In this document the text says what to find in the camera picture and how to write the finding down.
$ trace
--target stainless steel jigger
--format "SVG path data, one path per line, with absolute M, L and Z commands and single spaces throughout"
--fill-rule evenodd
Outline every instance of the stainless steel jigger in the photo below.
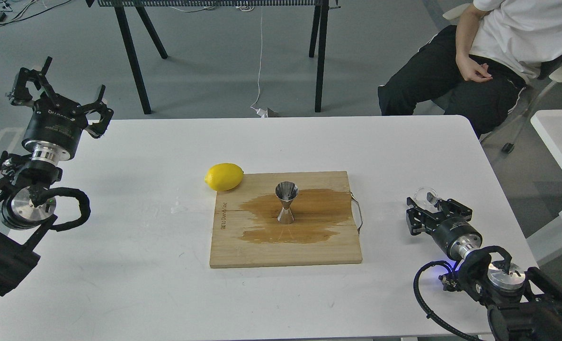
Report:
M 295 197 L 298 196 L 298 186 L 292 182 L 283 181 L 277 185 L 275 193 L 277 194 L 277 198 L 281 200 L 281 204 L 283 204 L 283 209 L 281 213 L 279 213 L 277 220 L 281 224 L 293 223 L 294 215 L 291 213 L 289 205 L 291 205 Z

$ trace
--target lemon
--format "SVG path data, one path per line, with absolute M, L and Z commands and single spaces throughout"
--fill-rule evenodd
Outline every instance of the lemon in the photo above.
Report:
M 236 164 L 219 163 L 207 171 L 205 183 L 213 190 L 229 190 L 241 183 L 242 175 L 242 169 Z

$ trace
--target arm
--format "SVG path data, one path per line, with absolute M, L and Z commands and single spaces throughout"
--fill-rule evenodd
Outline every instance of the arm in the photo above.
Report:
M 491 80 L 491 75 L 487 73 L 487 64 L 479 65 L 469 57 L 472 42 L 478 32 L 479 22 L 488 13 L 488 11 L 481 11 L 474 5 L 470 5 L 460 16 L 455 34 L 455 62 L 465 81 L 486 82 Z

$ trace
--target white cable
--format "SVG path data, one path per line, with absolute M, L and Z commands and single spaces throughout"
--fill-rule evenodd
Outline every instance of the white cable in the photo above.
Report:
M 241 9 L 244 12 L 251 12 L 254 8 L 255 6 L 237 6 L 237 9 Z
M 253 102 L 250 106 L 250 108 L 252 108 L 253 110 L 255 110 L 255 112 L 258 112 L 258 110 L 256 108 L 254 108 L 253 106 L 259 101 L 259 95 L 261 93 L 261 88 L 259 87 L 259 76 L 262 73 L 262 54 L 264 52 L 264 28 L 263 28 L 263 22 L 264 22 L 264 6 L 260 7 L 261 10 L 261 14 L 259 17 L 259 70 L 258 70 L 258 97 L 255 99 L 255 102 Z
M 168 6 L 170 9 L 175 9 L 176 11 L 181 11 L 184 13 L 195 13 L 195 12 L 200 12 L 200 11 L 211 11 L 213 9 L 215 9 L 216 6 L 209 6 L 209 7 L 203 7 L 202 9 L 196 9 L 194 11 L 185 11 L 183 9 L 179 9 L 177 7 L 173 7 L 173 6 Z

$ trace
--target chair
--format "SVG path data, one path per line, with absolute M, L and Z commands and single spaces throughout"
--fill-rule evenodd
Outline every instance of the chair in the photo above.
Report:
M 446 11 L 443 14 L 443 17 L 447 20 L 457 19 L 462 15 L 462 13 L 467 9 L 470 4 L 461 4 L 460 6 L 454 7 Z M 547 61 L 541 64 L 540 76 L 538 76 L 538 80 L 545 80 L 547 78 L 551 79 L 551 82 L 544 87 L 544 89 L 537 90 L 534 86 L 527 85 L 525 90 L 521 92 L 521 96 L 519 97 L 519 102 L 524 101 L 524 103 L 517 103 L 518 105 L 515 107 L 515 110 L 519 107 L 523 108 L 520 113 L 515 112 L 514 110 L 510 112 L 508 118 L 496 127 L 491 133 L 486 134 L 482 139 L 481 143 L 487 140 L 490 136 L 498 133 L 502 129 L 506 128 L 508 125 L 514 123 L 518 119 L 522 118 L 521 125 L 519 126 L 516 133 L 512 136 L 512 139 L 507 142 L 502 147 L 502 152 L 504 153 L 511 153 L 514 150 L 514 145 L 517 142 L 523 127 L 525 127 L 525 123 L 529 122 L 531 116 L 533 115 L 533 109 L 536 108 L 540 100 L 544 98 L 548 91 L 550 91 L 557 83 L 562 82 L 562 56 L 559 56 L 555 60 Z M 447 106 L 449 106 L 449 99 L 451 97 L 452 90 L 448 91 L 445 95 L 433 99 L 432 102 L 435 103 L 437 106 L 445 110 Z

